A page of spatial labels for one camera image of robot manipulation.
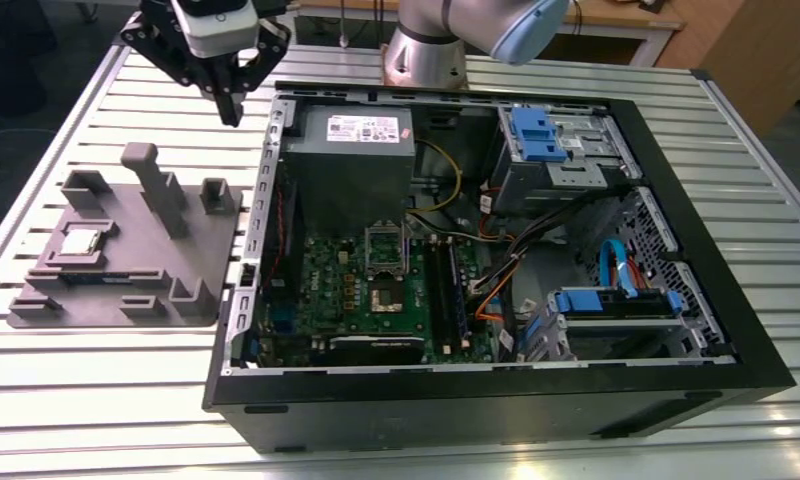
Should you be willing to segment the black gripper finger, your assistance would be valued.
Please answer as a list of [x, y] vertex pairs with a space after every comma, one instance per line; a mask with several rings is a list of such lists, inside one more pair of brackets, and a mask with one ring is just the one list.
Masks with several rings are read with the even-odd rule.
[[181, 86], [196, 85], [216, 104], [224, 125], [231, 124], [228, 57], [192, 54], [175, 17], [136, 17], [121, 30], [121, 39]]
[[233, 70], [232, 126], [240, 124], [243, 117], [243, 97], [257, 89], [288, 52], [291, 40], [288, 27], [278, 22], [260, 22], [259, 25], [261, 29], [257, 35], [257, 54], [244, 66], [237, 66]]

